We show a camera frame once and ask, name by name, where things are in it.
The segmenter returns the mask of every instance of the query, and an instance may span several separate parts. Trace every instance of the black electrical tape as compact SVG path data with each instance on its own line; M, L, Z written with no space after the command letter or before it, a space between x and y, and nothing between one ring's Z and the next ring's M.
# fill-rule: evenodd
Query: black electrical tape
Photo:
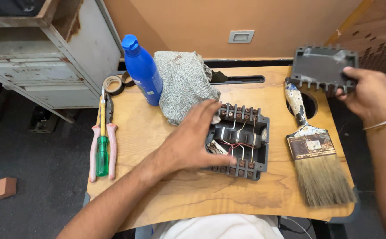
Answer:
M114 90L109 90L109 85L113 82L118 82L119 87ZM121 78L119 78L118 76L109 76L104 80L103 86L105 87L105 91L111 96L119 95L125 89L125 85L122 83Z
M130 77L130 74L128 74L128 72L125 72L125 73L122 75L122 77L121 77L122 82L123 82L126 86L128 86L128 87L136 85L136 83L134 82L134 80L133 80L132 78L131 78L131 80L130 80L129 82L126 82L126 79L128 79L128 77Z

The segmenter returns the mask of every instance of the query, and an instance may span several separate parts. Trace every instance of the paint brush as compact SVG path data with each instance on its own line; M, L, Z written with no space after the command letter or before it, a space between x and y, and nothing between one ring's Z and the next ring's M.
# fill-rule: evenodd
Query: paint brush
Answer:
M301 92L289 80L286 78L286 99L299 128L286 138L305 203L318 207L355 202L328 131L309 125Z

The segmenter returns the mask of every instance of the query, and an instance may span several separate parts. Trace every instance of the hand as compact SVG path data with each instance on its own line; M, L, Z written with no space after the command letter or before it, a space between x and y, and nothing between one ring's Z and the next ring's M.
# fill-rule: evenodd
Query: hand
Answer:
M345 67L343 72L356 80L354 92L342 95L338 89L336 97L370 127L386 121L386 75L378 71Z
M221 103L206 100L190 109L183 122L152 154L158 165L168 173L183 168L235 165L237 160L228 155L210 154L205 139L214 113Z

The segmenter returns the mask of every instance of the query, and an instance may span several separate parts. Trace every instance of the light switch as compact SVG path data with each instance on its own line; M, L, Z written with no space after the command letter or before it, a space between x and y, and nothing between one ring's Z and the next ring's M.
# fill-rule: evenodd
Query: light switch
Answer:
M250 43L252 41L254 30L252 31L230 31L228 43Z

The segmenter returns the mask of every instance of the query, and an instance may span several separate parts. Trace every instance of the screwdriver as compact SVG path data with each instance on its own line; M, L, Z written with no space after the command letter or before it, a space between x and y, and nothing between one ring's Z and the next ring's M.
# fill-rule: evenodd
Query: screwdriver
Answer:
M106 176L109 173L109 156L107 154L107 144L109 138L106 137L106 101L105 101L105 87L101 88L101 102L100 102L100 137L97 139L99 149L97 151L97 170L98 177Z

